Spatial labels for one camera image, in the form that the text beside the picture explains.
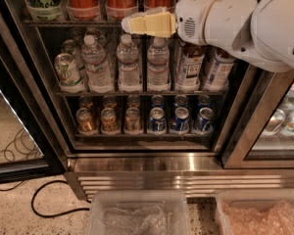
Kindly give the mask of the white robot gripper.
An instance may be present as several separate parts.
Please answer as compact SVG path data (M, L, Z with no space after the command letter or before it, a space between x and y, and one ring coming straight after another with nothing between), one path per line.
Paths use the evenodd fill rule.
M216 1L178 0L175 15L168 11L134 14L122 19L122 29L130 34L146 34L164 38L169 38L177 32L183 41L203 46L207 44L206 19Z

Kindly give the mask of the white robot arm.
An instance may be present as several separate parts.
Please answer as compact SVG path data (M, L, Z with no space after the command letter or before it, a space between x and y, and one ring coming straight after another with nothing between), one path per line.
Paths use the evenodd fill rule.
M294 0L179 0L122 20L130 34L221 48L265 71L294 69Z

